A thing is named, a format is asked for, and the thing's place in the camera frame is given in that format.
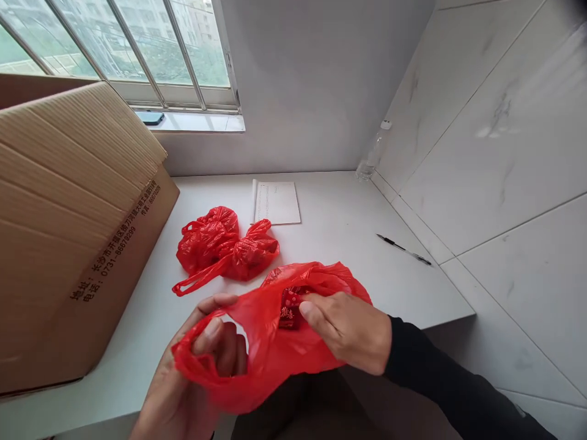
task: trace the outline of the white countertop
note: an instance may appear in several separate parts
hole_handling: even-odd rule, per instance
[[[171,287],[186,274],[175,258],[181,228],[224,205],[238,214],[241,237],[252,215],[251,181],[294,181],[301,224],[276,225],[281,255],[261,276],[238,283],[219,277],[183,298]],[[0,438],[35,440],[141,409],[161,353],[202,298],[242,294],[272,268],[341,261],[375,307],[428,328],[474,312],[436,265],[427,266],[375,236],[380,233],[432,260],[371,182],[353,172],[175,178],[181,195],[98,367],[78,383],[0,404]]]

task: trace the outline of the black sleeve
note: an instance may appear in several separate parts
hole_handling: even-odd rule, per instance
[[[555,439],[485,378],[434,347],[416,326],[391,318],[391,328],[385,376],[435,402],[463,440]]]

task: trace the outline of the black pen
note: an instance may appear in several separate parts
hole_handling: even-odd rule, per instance
[[[399,249],[401,249],[402,251],[404,251],[404,252],[406,252],[406,253],[410,254],[412,257],[414,257],[415,259],[417,259],[417,260],[419,260],[419,261],[423,262],[424,264],[427,264],[427,265],[429,265],[429,266],[432,266],[432,263],[431,263],[430,261],[426,260],[424,257],[420,257],[418,254],[414,254],[413,252],[407,251],[407,250],[406,250],[406,248],[404,248],[404,247],[401,247],[401,246],[400,246],[399,244],[397,244],[395,241],[393,241],[393,240],[390,240],[389,238],[387,238],[387,237],[384,237],[383,235],[379,235],[379,234],[377,234],[377,236],[378,236],[379,238],[381,238],[383,241],[386,241],[387,243],[389,243],[390,245],[392,245],[392,246],[395,246],[396,248],[399,248]]]

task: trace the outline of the black phone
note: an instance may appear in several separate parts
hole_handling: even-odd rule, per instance
[[[144,125],[159,125],[165,115],[161,112],[135,112]]]

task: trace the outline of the red plastic bag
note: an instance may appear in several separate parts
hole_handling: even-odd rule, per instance
[[[172,347],[175,367],[205,387],[224,411],[243,414],[257,408],[290,375],[319,373],[340,367],[324,341],[303,320],[297,330],[279,329],[282,293],[296,286],[323,296],[346,292],[371,304],[365,288],[342,263],[291,264],[274,269],[263,284],[239,297],[236,304],[211,313]],[[217,316],[228,314],[242,325],[249,343],[248,372],[220,377],[212,355],[194,356],[191,347]]]
[[[237,281],[255,278],[279,255],[278,241],[267,235],[270,227],[269,220],[258,221],[239,240],[237,215],[226,207],[212,208],[188,223],[182,228],[176,256],[190,276],[177,283],[173,292],[186,295],[218,275]]]

